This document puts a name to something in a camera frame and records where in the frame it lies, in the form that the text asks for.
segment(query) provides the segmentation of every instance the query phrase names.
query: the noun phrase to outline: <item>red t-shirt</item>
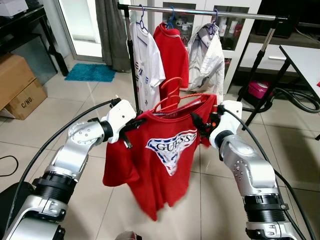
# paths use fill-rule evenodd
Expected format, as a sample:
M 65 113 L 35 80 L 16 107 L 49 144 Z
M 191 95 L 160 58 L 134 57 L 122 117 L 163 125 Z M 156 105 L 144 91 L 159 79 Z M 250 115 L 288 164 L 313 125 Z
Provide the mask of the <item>red t-shirt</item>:
M 165 99 L 170 92 L 178 87 L 178 82 L 174 81 L 172 84 L 168 84 L 164 89 L 161 86 L 169 79 L 174 77 L 182 78 L 181 90 L 188 89 L 189 83 L 189 60 L 188 52 L 184 43 L 180 37 L 180 31 L 178 29 L 166 29 L 166 25 L 162 22 L 156 27 L 153 38 L 156 45 L 159 48 L 161 60 L 163 64 L 165 80 L 160 84 L 160 99 Z M 163 103 L 161 106 L 166 107 L 176 100 L 171 99 Z
M 151 111 L 140 114 L 137 119 L 146 122 L 126 132 L 132 148 L 127 149 L 121 139 L 107 145 L 103 184 L 127 183 L 141 209 L 156 221 L 157 210 L 165 203 L 172 207 L 189 186 L 194 152 L 201 141 L 190 113 L 207 121 L 215 104 L 215 95 L 204 94 L 178 108 L 171 115 L 174 118 L 161 118 Z

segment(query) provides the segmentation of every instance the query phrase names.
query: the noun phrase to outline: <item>clothing rack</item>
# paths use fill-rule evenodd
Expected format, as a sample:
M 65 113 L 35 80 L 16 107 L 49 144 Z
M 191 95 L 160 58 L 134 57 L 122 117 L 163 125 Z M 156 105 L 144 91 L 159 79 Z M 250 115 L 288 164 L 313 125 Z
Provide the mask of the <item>clothing rack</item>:
M 137 92 L 137 83 L 136 83 L 136 74 L 135 74 L 135 60 L 134 60 L 134 48 L 133 48 L 133 42 L 130 35 L 129 25 L 129 10 L 134 11 L 147 11 L 147 12 L 160 12 L 160 13 L 176 13 L 176 14 L 186 14 L 186 15 L 208 15 L 208 16 L 215 16 L 217 13 L 215 11 L 206 11 L 206 10 L 191 10 L 191 9 L 183 9 L 183 8 L 174 8 L 174 10 L 170 7 L 153 7 L 153 6 L 144 6 L 143 9 L 141 6 L 135 6 L 135 5 L 126 5 L 126 4 L 119 4 L 117 5 L 119 10 L 124 10 L 124 17 L 125 17 L 125 26 L 126 26 L 126 33 L 127 33 L 127 46 L 129 51 L 129 57 L 130 57 L 130 65 L 131 65 L 131 74 L 132 74 L 132 83 L 133 83 L 133 92 L 134 92 L 134 101 L 135 101 L 135 108 L 137 113 L 140 113 L 140 107 L 139 107 L 139 99 L 138 99 L 138 92 Z M 229 11 L 219 11 L 219 16 L 223 17 L 234 17 L 234 18 L 242 18 L 242 19 L 255 19 L 255 20 L 265 20 L 265 21 L 273 21 L 271 28 L 269 29 L 269 32 L 267 36 L 265 37 L 264 43 L 258 52 L 256 59 L 253 63 L 253 66 L 251 68 L 249 78 L 245 82 L 244 87 L 242 88 L 242 91 L 239 93 L 239 97 L 237 101 L 241 101 L 243 97 L 243 93 L 245 93 L 248 89 L 249 83 L 251 82 L 254 73 L 256 72 L 258 65 L 260 64 L 262 58 L 265 55 L 266 48 L 274 35 L 274 32 L 278 26 L 279 23 L 282 23 L 284 21 L 287 21 L 287 17 L 283 16 L 275 16 L 275 15 L 262 15 L 262 14 L 251 14 L 251 13 L 241 13 L 241 12 L 229 12 Z

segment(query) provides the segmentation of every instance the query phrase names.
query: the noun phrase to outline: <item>white jacket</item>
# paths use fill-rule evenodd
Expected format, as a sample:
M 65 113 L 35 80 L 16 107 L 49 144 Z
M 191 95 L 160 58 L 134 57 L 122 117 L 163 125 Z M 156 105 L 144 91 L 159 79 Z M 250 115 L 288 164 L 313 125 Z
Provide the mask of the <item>white jacket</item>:
M 188 90 L 215 94 L 217 103 L 224 98 L 225 57 L 219 38 L 219 28 L 210 35 L 206 24 L 200 27 L 188 42 Z

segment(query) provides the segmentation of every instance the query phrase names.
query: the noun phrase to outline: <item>blue bath mat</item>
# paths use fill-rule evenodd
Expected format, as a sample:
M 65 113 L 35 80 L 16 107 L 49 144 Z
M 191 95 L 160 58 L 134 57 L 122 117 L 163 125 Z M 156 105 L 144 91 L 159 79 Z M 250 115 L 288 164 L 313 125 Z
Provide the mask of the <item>blue bath mat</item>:
M 115 71 L 104 64 L 77 63 L 66 76 L 66 81 L 112 82 Z

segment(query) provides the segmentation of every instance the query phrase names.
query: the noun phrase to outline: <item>cardboard box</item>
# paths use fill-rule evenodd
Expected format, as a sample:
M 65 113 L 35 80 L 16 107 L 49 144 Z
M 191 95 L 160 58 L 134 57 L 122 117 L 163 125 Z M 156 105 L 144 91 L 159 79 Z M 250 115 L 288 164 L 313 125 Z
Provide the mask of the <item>cardboard box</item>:
M 14 99 L 36 77 L 26 60 L 7 53 L 0 57 L 0 110 Z
M 0 111 L 0 116 L 24 120 L 46 98 L 44 89 L 35 79 Z
M 0 16 L 12 17 L 27 9 L 25 0 L 0 0 Z

